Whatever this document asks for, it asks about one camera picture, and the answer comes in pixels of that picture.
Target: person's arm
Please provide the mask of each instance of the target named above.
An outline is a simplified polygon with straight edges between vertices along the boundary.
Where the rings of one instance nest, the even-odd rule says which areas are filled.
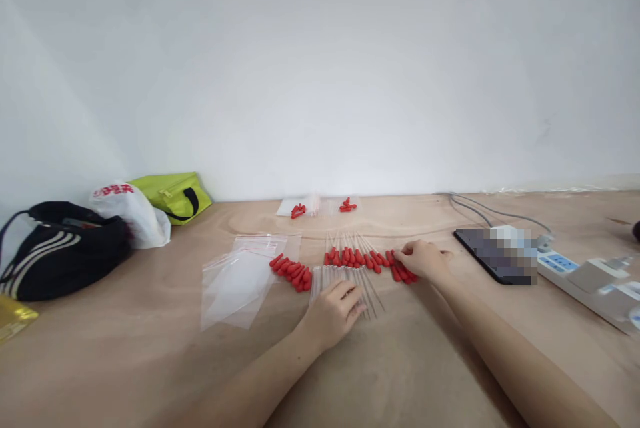
[[[450,256],[423,240],[395,252],[440,292],[526,422],[532,428],[618,426],[558,366],[456,280],[448,270]]]
[[[176,427],[261,427],[311,364],[336,345],[365,309],[356,307],[362,288],[336,280],[276,346],[238,373],[228,384],[203,396]]]

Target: black bag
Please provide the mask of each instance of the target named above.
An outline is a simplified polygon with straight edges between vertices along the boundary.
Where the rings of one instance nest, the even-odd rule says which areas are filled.
[[[131,252],[127,224],[104,219],[66,201],[46,201],[19,211],[0,230],[27,213],[38,223],[0,275],[0,293],[22,301],[58,298],[108,275]]]

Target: wooden table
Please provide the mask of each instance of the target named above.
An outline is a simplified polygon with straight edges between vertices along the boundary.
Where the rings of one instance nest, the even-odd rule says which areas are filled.
[[[637,251],[640,193],[476,195],[539,219],[575,261]],[[438,195],[363,199],[332,218],[276,217],[278,201],[217,203],[72,296],[36,304],[41,317],[0,347],[6,427],[150,427],[246,366],[300,320],[308,293],[274,285],[250,330],[200,332],[202,264],[239,233],[303,230],[301,261],[319,264],[328,229],[358,230],[376,248],[424,238],[456,254],[451,269],[582,386],[622,426],[640,422],[640,344],[540,278],[494,282],[451,236],[479,218]],[[503,217],[498,222],[536,226]],[[632,269],[638,279],[638,270]],[[522,426],[448,308],[426,283],[373,278],[387,313],[359,321],[277,408],[270,426]]]

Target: yellow-green bag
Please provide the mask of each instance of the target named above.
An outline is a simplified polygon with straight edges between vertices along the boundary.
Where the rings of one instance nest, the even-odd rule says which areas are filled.
[[[211,204],[196,172],[146,176],[130,184],[138,187],[153,206],[168,214],[172,225],[190,222]]]

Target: person's right hand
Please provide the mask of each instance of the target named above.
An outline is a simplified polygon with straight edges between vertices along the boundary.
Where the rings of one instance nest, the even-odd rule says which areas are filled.
[[[447,260],[452,257],[452,252],[440,250],[433,243],[424,240],[410,241],[402,251],[395,252],[396,260],[432,283],[451,276]]]
[[[363,290],[348,280],[334,280],[311,304],[296,327],[319,353],[335,346],[350,332],[360,313],[367,309],[358,301]]]

